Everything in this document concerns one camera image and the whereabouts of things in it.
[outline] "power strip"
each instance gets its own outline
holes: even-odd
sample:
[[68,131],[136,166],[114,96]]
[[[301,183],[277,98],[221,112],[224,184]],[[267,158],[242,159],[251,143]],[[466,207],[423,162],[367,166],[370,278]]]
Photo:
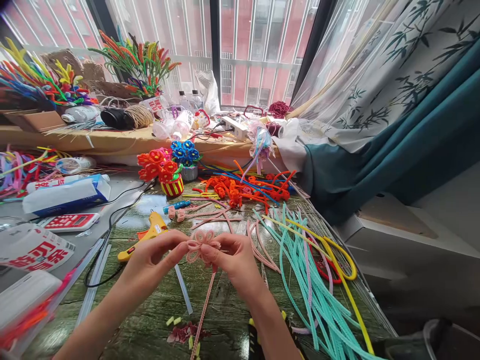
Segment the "power strip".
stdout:
[[225,129],[230,129],[233,128],[233,136],[236,137],[240,141],[246,141],[248,139],[247,133],[249,131],[249,128],[246,127],[245,125],[236,122],[232,118],[228,116],[222,116],[220,121],[225,122]]

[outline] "finger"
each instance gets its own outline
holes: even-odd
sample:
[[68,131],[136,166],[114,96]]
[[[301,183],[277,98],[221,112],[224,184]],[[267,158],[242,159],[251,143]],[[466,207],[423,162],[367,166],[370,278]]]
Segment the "finger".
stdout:
[[208,262],[211,262],[213,265],[216,265],[225,271],[228,272],[229,262],[230,262],[230,255],[227,255],[220,250],[217,250],[214,247],[209,245],[202,244],[200,246],[201,256]]
[[167,250],[174,249],[178,244],[188,241],[190,238],[183,232],[178,230],[169,230],[162,232],[160,235],[153,239],[142,241],[143,251],[150,253],[151,255],[160,254],[160,257],[165,254]]
[[161,277],[164,277],[180,260],[189,252],[189,246],[186,242],[181,242],[172,251],[170,251],[165,258],[160,261],[156,268]]
[[219,242],[222,250],[227,250],[231,255],[234,255],[237,250],[242,246],[242,236],[233,235],[230,233],[221,233],[217,237],[213,238],[213,241]]

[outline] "hot glue gun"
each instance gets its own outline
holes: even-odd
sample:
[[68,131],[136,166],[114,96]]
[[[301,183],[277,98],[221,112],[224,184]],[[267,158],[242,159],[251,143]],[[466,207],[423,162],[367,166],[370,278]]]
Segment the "hot glue gun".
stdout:
[[148,217],[150,221],[150,228],[146,231],[137,232],[138,242],[130,247],[128,250],[122,251],[118,254],[118,261],[127,262],[130,260],[130,256],[135,251],[135,246],[143,241],[156,238],[159,234],[168,231],[167,225],[158,212],[153,211]]

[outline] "hand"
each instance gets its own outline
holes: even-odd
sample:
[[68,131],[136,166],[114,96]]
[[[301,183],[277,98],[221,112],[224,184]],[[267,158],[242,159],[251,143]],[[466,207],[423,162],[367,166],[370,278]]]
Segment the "hand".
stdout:
[[250,239],[244,235],[223,233],[213,241],[219,242],[221,250],[226,252],[203,244],[200,247],[203,258],[228,273],[228,278],[243,301],[248,304],[257,299],[267,287],[255,262]]
[[[189,251],[189,239],[178,230],[169,230],[139,242],[120,278],[102,302],[108,303],[124,317],[135,311]],[[168,250],[171,252],[162,259]]]

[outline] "small vase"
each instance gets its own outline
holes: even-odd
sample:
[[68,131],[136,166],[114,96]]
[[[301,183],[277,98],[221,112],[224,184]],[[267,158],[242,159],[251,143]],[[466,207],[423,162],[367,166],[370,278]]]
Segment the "small vase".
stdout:
[[160,182],[161,189],[169,197],[176,198],[184,192],[184,182],[182,180],[182,175],[176,175],[178,175],[178,177],[176,178],[176,176],[174,176],[173,180],[171,181]]
[[193,166],[184,166],[181,171],[181,177],[184,181],[190,182],[198,178],[199,176],[199,167],[197,165]]

